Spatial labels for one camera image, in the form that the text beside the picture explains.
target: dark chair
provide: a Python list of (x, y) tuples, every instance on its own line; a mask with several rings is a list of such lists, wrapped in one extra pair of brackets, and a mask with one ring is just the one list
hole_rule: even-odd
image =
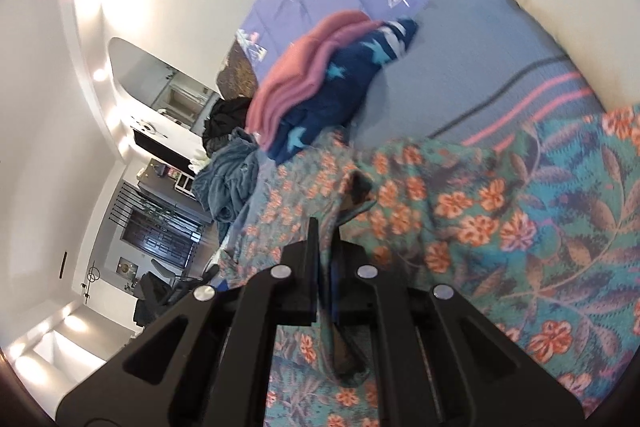
[(159, 261), (156, 261), (156, 259), (152, 259), (151, 260), (151, 264), (156, 270), (158, 270), (158, 273), (162, 277), (164, 277), (165, 279), (167, 279), (169, 281), (169, 286), (174, 286), (175, 285), (175, 279), (177, 278), (177, 275), (174, 272), (169, 270), (167, 267), (165, 267)]
[(177, 280), (174, 286), (170, 286), (154, 273), (145, 273), (138, 282), (144, 299), (138, 299), (136, 303), (134, 322), (142, 328), (148, 326), (189, 292), (198, 286), (208, 284), (219, 271), (220, 267), (214, 264), (204, 273), (202, 279)]

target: pink stripe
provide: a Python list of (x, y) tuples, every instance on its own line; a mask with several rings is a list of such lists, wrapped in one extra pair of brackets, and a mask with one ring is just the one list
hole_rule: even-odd
[(540, 121), (543, 118), (545, 118), (546, 115), (548, 115), (550, 112), (555, 110), (557, 107), (567, 102), (578, 100), (579, 98), (584, 98), (585, 96), (591, 96), (592, 94), (593, 94), (593, 89), (591, 89), (591, 87), (583, 87), (581, 90), (568, 92), (566, 94), (558, 96), (553, 102), (549, 102), (548, 104), (545, 105), (545, 107), (543, 107), (536, 114), (534, 114), (531, 120), (533, 120), (534, 122)]
[[(550, 112), (552, 112), (559, 106), (567, 102), (578, 100), (579, 98), (584, 98), (585, 96), (590, 96), (592, 94), (593, 94), (593, 91), (591, 90), (591, 88), (583, 87), (581, 90), (569, 92), (562, 96), (559, 96), (553, 102), (549, 102), (548, 104), (545, 105), (545, 107), (543, 107), (535, 115), (533, 115), (533, 118), (531, 118), (531, 121), (534, 121), (534, 122), (540, 121), (543, 118), (545, 118), (546, 115), (548, 115)], [(505, 150), (508, 146), (511, 145), (511, 142), (513, 142), (513, 138), (514, 138), (514, 135), (510, 134), (507, 138), (502, 140), (500, 143), (498, 143), (498, 145), (494, 147), (494, 151), (502, 152), (503, 150)]]
[(576, 78), (580, 78), (580, 73), (578, 71), (572, 71), (571, 73), (561, 74), (560, 76), (556, 76), (554, 78), (550, 78), (546, 80), (542, 84), (540, 84), (536, 89), (531, 91), (521, 102), (518, 102), (513, 109), (511, 109), (507, 114), (501, 117), (499, 120), (492, 123), (489, 127), (486, 127), (482, 131), (477, 134), (474, 134), (472, 137), (467, 138), (462, 142), (462, 145), (473, 145), (474, 143), (480, 141), (481, 139), (489, 136), (496, 132), (500, 127), (505, 125), (508, 121), (512, 120), (514, 116), (516, 116), (520, 111), (522, 111), (527, 105), (529, 105), (533, 100), (539, 97), (543, 92), (547, 89), (550, 89), (558, 84), (562, 84), (563, 82), (568, 82), (569, 80), (574, 80)]

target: mirror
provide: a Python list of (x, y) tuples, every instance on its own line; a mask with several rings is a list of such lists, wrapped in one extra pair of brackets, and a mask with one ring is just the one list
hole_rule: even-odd
[(113, 78), (133, 98), (167, 120), (202, 136), (220, 98), (212, 88), (120, 38), (109, 42)]

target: floral bedspread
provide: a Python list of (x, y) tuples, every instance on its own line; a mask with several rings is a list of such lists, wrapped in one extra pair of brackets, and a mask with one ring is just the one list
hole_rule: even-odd
[[(259, 218), (223, 269), (239, 284), (276, 264), (309, 216), (320, 219), (325, 262), (360, 172), (376, 203), (341, 227), (342, 238), (411, 286), (455, 286), (588, 415), (640, 344), (638, 114), (526, 124), (499, 154), (429, 139), (356, 153), (325, 133), (274, 170)], [(377, 426), (372, 375), (338, 381), (319, 318), (278, 331), (265, 425)]]

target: clothing pile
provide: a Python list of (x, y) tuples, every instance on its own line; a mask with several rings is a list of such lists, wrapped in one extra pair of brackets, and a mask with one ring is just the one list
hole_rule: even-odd
[(202, 133), (202, 146), (208, 157), (229, 142), (229, 135), (236, 127), (244, 127), (250, 103), (250, 98), (240, 96), (231, 100), (220, 98), (213, 105)]
[(196, 175), (191, 191), (218, 224), (222, 241), (258, 179), (258, 145), (250, 134), (236, 128), (228, 143), (214, 152), (209, 164)]
[(246, 129), (280, 165), (322, 129), (347, 124), (385, 64), (403, 55), (417, 25), (372, 21), (357, 10), (326, 17), (271, 68), (247, 113)]

